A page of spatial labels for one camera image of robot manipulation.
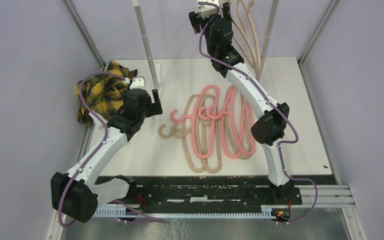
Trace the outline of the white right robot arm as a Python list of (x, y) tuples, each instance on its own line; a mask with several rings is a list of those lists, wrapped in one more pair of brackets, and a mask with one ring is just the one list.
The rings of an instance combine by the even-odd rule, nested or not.
[(212, 67), (228, 80), (250, 104), (257, 121), (250, 128), (253, 138), (262, 145), (268, 165), (269, 199), (282, 204), (293, 189), (281, 153), (289, 106), (278, 103), (252, 76), (243, 57), (234, 48), (230, 5), (217, 1), (197, 1), (198, 12), (188, 14), (199, 40), (205, 41), (206, 52), (198, 44), (199, 53), (208, 58)]

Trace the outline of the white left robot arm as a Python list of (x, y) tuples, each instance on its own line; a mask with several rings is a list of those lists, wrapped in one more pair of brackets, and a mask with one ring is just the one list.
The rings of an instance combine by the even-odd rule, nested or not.
[(124, 104), (116, 114), (103, 123), (104, 134), (83, 158), (66, 173), (56, 172), (51, 180), (51, 203), (62, 215), (81, 223), (89, 221), (98, 207), (122, 200), (130, 204), (138, 191), (133, 180), (115, 176), (100, 183), (97, 180), (114, 155), (136, 134), (146, 118), (163, 113), (159, 91), (135, 88), (122, 96)]

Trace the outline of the beige hanger hung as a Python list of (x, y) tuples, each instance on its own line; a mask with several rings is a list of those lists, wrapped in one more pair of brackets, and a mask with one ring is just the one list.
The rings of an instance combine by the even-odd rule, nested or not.
[(235, 11), (238, 17), (238, 22), (235, 23), (236, 29), (243, 38), (248, 51), (242, 46), (240, 41), (236, 41), (245, 59), (254, 70), (257, 80), (261, 77), (262, 62), (260, 57), (259, 39), (256, 27), (252, 18), (252, 8), (255, 5), (254, 0), (237, 0)]
[[(252, 8), (254, 5), (255, 5), (254, 0), (249, 0), (247, 3), (245, 0), (237, 0), (235, 5), (235, 11), (238, 17), (238, 21), (232, 18), (232, 23), (238, 30), (239, 35), (243, 38), (244, 42), (246, 43), (246, 46), (248, 47), (248, 52), (246, 51), (246, 48), (244, 47), (242, 42), (238, 39), (238, 37), (234, 36), (233, 40), (238, 45), (244, 58), (248, 61), (252, 69), (256, 71), (260, 67), (260, 57), (259, 57), (260, 48), (259, 48), (259, 40), (258, 40), (256, 27), (252, 18)], [(244, 18), (241, 14), (240, 6), (243, 8), (245, 15), (247, 17), (247, 20), (249, 22), (249, 27), (252, 32), (253, 41), (252, 41), (251, 35), (248, 32), (249, 28), (246, 26)]]

